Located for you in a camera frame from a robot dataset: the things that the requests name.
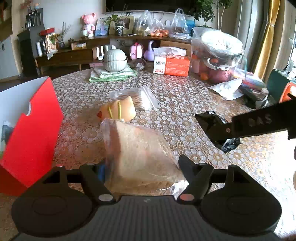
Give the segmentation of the purple gourd-shaped bottle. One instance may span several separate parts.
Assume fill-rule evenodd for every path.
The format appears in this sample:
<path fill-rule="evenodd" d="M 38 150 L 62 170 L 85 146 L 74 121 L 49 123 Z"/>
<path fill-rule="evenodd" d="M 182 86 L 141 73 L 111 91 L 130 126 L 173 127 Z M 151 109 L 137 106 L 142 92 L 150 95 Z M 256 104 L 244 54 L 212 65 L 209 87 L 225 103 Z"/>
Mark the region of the purple gourd-shaped bottle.
<path fill-rule="evenodd" d="M 153 40 L 151 40 L 149 42 L 148 49 L 144 53 L 144 59 L 146 61 L 150 61 L 150 62 L 153 62 L 154 61 L 155 54 L 154 54 L 154 50 L 152 49 L 153 42 L 154 42 Z"/>

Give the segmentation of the small cardboard box on sideboard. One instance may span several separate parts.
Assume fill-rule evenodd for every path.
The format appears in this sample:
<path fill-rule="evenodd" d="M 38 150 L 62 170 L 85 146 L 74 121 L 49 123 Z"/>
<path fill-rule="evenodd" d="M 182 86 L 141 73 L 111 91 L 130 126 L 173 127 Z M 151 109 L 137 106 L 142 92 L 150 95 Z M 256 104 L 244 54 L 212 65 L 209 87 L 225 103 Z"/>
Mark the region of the small cardboard box on sideboard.
<path fill-rule="evenodd" d="M 76 50 L 82 50 L 87 48 L 87 43 L 79 43 L 79 42 L 72 42 L 71 43 L 71 50 L 76 51 Z"/>

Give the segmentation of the red cardboard box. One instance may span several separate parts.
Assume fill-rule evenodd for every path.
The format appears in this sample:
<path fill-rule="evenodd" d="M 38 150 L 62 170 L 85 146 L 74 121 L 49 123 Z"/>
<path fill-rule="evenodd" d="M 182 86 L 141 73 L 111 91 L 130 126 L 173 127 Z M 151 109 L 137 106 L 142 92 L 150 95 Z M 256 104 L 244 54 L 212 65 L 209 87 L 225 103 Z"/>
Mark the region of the red cardboard box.
<path fill-rule="evenodd" d="M 19 196 L 49 172 L 62 119 L 48 76 L 1 92 L 1 127 L 14 127 L 1 154 L 1 193 Z"/>

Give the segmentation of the grey-green round ceramic pot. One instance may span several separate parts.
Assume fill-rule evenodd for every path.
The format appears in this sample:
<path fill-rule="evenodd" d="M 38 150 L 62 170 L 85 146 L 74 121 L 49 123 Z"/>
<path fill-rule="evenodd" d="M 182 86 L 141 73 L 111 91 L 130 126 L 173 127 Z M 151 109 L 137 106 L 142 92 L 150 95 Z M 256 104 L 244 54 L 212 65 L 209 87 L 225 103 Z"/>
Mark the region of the grey-green round ceramic pot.
<path fill-rule="evenodd" d="M 103 66 L 108 72 L 119 72 L 127 65 L 127 56 L 121 49 L 110 49 L 104 54 Z"/>

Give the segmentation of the long wooden sideboard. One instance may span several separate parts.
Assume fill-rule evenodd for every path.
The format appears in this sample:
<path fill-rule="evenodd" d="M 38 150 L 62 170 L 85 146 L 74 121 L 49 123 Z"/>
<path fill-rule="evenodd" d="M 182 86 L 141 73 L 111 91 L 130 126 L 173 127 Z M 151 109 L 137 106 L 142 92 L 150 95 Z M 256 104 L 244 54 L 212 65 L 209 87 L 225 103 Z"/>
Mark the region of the long wooden sideboard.
<path fill-rule="evenodd" d="M 53 54 L 53 57 L 42 56 L 35 59 L 36 67 L 43 73 L 45 67 L 50 66 L 69 66 L 77 65 L 79 68 L 83 64 L 100 62 L 104 53 L 115 47 L 111 41 L 123 45 L 124 40 L 131 40 L 132 43 L 140 43 L 144 46 L 153 40 L 157 47 L 177 47 L 185 49 L 187 56 L 191 54 L 191 43 L 189 40 L 174 39 L 169 37 L 143 37 L 143 36 L 116 36 L 107 35 L 94 37 L 92 39 L 81 39 L 72 43 L 71 49 L 59 50 Z"/>

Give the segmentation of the green indoor tree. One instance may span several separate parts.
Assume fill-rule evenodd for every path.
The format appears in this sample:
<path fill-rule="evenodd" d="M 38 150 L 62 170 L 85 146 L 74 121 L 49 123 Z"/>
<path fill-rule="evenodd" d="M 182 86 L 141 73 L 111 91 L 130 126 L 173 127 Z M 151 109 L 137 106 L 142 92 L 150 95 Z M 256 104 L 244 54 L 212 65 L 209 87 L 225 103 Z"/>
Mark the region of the green indoor tree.
<path fill-rule="evenodd" d="M 217 7 L 217 30 L 221 30 L 224 11 L 232 6 L 232 0 L 196 0 L 193 16 L 196 20 L 203 18 L 204 27 L 207 27 L 206 23 L 208 21 L 214 21 L 213 5 L 216 5 Z"/>

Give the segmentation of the yellow curtain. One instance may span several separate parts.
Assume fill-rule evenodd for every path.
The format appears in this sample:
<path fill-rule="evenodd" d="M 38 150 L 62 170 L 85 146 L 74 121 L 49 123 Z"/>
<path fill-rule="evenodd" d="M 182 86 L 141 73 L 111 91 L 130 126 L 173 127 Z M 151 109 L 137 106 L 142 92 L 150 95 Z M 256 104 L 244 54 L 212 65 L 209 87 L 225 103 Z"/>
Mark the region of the yellow curtain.
<path fill-rule="evenodd" d="M 264 31 L 261 47 L 259 49 L 258 60 L 256 62 L 254 73 L 260 79 L 265 75 L 268 61 L 271 54 L 274 39 L 274 25 L 278 17 L 278 11 L 280 9 L 280 1 L 268 1 L 267 17 L 263 21 Z"/>

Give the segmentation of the pink bear plush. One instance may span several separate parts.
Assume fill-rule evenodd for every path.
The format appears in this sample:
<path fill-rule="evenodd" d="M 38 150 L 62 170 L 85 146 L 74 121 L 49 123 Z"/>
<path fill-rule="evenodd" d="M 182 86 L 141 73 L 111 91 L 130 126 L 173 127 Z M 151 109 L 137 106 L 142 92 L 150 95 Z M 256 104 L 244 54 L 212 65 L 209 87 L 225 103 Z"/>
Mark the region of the pink bear plush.
<path fill-rule="evenodd" d="M 81 16 L 81 20 L 84 23 L 84 26 L 82 28 L 83 36 L 88 38 L 94 37 L 95 25 L 93 23 L 95 21 L 95 17 L 95 13 Z"/>

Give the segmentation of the black clip object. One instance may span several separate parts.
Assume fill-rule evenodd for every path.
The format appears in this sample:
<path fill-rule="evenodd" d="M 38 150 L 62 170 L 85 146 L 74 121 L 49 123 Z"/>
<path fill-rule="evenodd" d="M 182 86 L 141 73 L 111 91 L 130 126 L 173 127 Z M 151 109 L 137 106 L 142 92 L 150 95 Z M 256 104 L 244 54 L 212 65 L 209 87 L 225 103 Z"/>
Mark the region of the black clip object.
<path fill-rule="evenodd" d="M 268 96 L 266 95 L 264 98 L 260 99 L 257 97 L 249 87 L 241 84 L 239 87 L 239 91 L 243 94 L 243 99 L 245 105 L 250 109 L 261 109 L 265 108 L 268 105 Z"/>

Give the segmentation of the yellow hotdog plush toy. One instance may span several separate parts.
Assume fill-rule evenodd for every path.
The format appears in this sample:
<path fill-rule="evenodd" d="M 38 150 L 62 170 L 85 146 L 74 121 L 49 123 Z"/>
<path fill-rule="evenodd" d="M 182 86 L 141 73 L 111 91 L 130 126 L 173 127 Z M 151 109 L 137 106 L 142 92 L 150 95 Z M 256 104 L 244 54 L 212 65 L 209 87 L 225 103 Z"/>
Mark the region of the yellow hotdog plush toy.
<path fill-rule="evenodd" d="M 122 120 L 128 122 L 131 121 L 135 116 L 135 106 L 130 96 L 127 96 L 121 100 L 115 100 L 103 104 L 97 113 L 97 117 L 101 121 L 103 121 L 105 118 L 108 118 L 112 120 Z"/>

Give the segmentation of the orange white tissue box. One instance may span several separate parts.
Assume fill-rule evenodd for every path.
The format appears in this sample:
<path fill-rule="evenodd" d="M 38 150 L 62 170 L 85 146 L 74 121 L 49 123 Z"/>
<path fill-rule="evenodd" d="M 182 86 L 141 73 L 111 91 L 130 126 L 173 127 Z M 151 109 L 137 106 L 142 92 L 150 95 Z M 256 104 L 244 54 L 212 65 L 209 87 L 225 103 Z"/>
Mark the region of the orange white tissue box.
<path fill-rule="evenodd" d="M 186 56 L 187 50 L 177 47 L 154 48 L 153 73 L 187 77 L 190 60 Z"/>

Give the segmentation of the bagged toast bread slice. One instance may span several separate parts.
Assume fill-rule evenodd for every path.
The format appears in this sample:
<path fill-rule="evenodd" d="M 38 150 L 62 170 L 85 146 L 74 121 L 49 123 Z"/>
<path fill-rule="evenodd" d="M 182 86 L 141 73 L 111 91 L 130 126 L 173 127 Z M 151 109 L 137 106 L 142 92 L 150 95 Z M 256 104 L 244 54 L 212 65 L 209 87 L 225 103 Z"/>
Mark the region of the bagged toast bread slice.
<path fill-rule="evenodd" d="M 160 132 L 105 119 L 100 128 L 106 150 L 106 187 L 116 195 L 173 195 L 188 185 Z"/>

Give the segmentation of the wooden picture frame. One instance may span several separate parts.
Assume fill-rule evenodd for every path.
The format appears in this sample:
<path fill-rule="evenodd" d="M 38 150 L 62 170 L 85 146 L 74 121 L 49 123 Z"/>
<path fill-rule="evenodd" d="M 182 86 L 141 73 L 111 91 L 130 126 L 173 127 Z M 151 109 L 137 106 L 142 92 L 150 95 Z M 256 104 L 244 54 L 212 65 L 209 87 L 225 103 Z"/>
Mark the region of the wooden picture frame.
<path fill-rule="evenodd" d="M 133 16 L 124 16 L 117 22 L 111 21 L 109 25 L 109 35 L 130 35 L 133 33 L 135 18 Z"/>

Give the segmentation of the black cabinet with coffee machine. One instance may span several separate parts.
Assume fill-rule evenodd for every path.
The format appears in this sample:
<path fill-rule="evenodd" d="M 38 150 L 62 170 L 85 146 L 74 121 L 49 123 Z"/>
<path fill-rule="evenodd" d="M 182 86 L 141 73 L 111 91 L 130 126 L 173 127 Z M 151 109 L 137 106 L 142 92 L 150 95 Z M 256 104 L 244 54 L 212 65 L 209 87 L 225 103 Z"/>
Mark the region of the black cabinet with coffee machine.
<path fill-rule="evenodd" d="M 23 74 L 26 77 L 40 74 L 35 62 L 35 59 L 39 56 L 36 42 L 40 40 L 40 32 L 44 29 L 42 8 L 35 9 L 26 15 L 25 29 L 18 34 Z"/>

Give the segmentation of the white paper pouch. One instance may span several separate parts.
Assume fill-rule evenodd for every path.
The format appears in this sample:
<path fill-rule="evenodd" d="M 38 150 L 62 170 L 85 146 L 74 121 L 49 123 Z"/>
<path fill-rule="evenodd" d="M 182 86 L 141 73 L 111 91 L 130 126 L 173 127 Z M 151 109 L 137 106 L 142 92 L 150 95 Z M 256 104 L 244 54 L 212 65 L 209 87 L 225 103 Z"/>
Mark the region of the white paper pouch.
<path fill-rule="evenodd" d="M 242 84 L 241 78 L 236 78 L 231 81 L 221 82 L 214 86 L 210 86 L 209 89 L 218 93 L 225 100 L 231 101 L 243 96 L 243 93 L 239 91 L 239 87 Z"/>

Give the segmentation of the black packet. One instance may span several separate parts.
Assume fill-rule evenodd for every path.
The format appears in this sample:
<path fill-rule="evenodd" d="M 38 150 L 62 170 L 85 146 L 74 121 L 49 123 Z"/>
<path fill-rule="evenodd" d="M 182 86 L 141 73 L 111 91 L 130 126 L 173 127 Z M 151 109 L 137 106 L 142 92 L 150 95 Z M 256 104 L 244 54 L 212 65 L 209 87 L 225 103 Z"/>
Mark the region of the black packet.
<path fill-rule="evenodd" d="M 219 120 L 220 123 L 228 123 L 228 121 L 221 115 L 217 114 L 214 111 L 206 111 L 206 114 L 209 115 L 209 118 L 211 121 Z M 212 138 L 209 138 L 210 141 L 214 144 L 214 146 L 218 149 L 220 149 L 225 154 L 236 149 L 240 145 L 240 139 L 239 138 L 231 138 L 227 139 L 225 141 L 216 141 L 214 142 Z"/>

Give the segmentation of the red lidded gift bag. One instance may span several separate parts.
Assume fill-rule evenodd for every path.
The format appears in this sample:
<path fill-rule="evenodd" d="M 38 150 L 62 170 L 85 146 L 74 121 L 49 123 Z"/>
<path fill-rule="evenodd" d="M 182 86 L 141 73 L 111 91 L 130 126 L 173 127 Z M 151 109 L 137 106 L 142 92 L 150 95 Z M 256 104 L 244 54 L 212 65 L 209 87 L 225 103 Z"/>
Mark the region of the red lidded gift bag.
<path fill-rule="evenodd" d="M 43 54 L 50 60 L 53 55 L 57 52 L 57 34 L 55 28 L 47 28 L 39 32 L 41 37 L 41 43 L 43 48 Z"/>

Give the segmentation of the clear bag of cotton swabs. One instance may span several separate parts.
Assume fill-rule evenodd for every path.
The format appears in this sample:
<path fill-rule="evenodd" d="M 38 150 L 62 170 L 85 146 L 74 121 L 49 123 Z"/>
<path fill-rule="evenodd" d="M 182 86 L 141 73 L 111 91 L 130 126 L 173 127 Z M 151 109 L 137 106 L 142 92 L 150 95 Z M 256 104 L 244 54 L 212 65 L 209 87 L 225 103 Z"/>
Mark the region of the clear bag of cotton swabs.
<path fill-rule="evenodd" d="M 160 108 L 158 100 L 148 86 L 118 90 L 108 94 L 111 100 L 123 100 L 128 96 L 132 98 L 135 109 L 152 110 Z"/>

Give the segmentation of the green orange pet carrier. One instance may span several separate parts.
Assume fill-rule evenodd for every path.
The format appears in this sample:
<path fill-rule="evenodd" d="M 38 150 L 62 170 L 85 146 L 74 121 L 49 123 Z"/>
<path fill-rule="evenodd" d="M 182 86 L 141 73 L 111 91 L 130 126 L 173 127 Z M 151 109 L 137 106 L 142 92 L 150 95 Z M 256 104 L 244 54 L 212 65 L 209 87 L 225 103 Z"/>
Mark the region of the green orange pet carrier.
<path fill-rule="evenodd" d="M 273 69 L 270 73 L 269 79 L 267 80 L 267 90 L 275 102 L 280 101 L 284 88 L 290 81 L 295 83 L 295 78 L 290 80 L 277 69 Z"/>

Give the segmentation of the folded green white cloth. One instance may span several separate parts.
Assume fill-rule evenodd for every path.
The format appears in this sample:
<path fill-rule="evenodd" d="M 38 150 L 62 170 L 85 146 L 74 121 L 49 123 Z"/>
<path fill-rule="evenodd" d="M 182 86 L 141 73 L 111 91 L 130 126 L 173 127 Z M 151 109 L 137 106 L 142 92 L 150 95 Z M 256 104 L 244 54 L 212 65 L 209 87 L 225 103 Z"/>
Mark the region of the folded green white cloth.
<path fill-rule="evenodd" d="M 103 66 L 99 66 L 91 70 L 89 82 L 123 81 L 126 78 L 135 76 L 137 76 L 137 72 L 131 69 L 128 64 L 119 72 L 109 72 Z"/>

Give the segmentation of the bag of oranges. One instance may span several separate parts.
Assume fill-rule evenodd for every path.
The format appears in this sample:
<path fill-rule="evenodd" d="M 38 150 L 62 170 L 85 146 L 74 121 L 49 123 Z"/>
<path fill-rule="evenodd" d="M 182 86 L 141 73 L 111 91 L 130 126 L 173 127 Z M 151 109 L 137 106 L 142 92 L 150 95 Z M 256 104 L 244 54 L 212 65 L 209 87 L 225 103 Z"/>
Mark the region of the bag of oranges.
<path fill-rule="evenodd" d="M 167 37 L 169 30 L 161 21 L 156 20 L 150 11 L 145 10 L 137 20 L 135 33 L 144 37 Z"/>

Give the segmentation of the white wifi router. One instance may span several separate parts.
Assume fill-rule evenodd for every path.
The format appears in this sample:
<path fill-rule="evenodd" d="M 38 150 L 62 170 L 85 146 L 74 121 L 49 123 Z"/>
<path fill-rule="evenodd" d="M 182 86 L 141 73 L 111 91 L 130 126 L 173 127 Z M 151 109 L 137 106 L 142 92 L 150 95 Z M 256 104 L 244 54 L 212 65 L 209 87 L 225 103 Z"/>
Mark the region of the white wifi router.
<path fill-rule="evenodd" d="M 92 48 L 93 59 L 102 61 L 104 58 L 104 54 L 111 49 L 116 49 L 116 47 L 114 45 L 101 45 Z"/>

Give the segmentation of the clear plastic shopping bag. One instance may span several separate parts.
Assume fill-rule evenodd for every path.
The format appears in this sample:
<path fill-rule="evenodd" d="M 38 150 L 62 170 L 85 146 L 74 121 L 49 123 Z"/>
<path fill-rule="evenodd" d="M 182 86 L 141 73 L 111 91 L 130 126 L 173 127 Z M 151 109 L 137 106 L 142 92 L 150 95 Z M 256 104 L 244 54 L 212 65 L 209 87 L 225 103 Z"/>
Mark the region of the clear plastic shopping bag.
<path fill-rule="evenodd" d="M 169 37 L 181 40 L 191 40 L 189 27 L 186 23 L 184 11 L 178 8 L 169 27 Z"/>

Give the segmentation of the bagged marker pens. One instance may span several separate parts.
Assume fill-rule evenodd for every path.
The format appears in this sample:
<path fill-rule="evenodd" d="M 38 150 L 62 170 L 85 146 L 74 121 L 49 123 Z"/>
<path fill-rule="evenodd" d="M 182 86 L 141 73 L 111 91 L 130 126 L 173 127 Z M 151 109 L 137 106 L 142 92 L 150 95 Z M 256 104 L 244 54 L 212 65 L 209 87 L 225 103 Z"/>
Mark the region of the bagged marker pens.
<path fill-rule="evenodd" d="M 9 121 L 4 121 L 1 127 L 1 154 L 5 151 L 14 127 Z"/>

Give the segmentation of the large clear bag of goods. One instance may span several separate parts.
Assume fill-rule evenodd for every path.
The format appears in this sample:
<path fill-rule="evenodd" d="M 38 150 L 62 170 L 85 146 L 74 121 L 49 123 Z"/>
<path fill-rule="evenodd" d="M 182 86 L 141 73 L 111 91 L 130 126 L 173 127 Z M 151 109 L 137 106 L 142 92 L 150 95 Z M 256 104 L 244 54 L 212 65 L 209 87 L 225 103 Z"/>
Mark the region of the large clear bag of goods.
<path fill-rule="evenodd" d="M 213 28 L 193 28 L 191 70 L 202 81 L 230 81 L 243 55 L 243 43 L 236 37 Z"/>

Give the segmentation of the black television screen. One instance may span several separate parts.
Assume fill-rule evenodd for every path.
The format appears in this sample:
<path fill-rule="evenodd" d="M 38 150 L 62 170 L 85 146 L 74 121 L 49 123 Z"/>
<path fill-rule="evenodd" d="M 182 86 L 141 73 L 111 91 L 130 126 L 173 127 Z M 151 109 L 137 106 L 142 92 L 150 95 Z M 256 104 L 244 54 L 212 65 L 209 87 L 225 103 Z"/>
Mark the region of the black television screen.
<path fill-rule="evenodd" d="M 107 0 L 107 11 L 164 11 L 174 13 L 181 8 L 185 14 L 196 8 L 192 0 Z"/>

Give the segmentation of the pink white small bag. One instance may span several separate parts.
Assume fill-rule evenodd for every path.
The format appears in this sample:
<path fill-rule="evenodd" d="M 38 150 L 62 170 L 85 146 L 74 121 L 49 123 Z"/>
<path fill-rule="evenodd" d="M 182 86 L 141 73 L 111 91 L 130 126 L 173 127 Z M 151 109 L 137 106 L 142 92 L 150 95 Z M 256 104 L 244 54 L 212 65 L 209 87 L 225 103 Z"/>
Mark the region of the pink white small bag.
<path fill-rule="evenodd" d="M 129 56 L 131 60 L 141 59 L 143 56 L 143 46 L 136 42 L 129 49 Z"/>

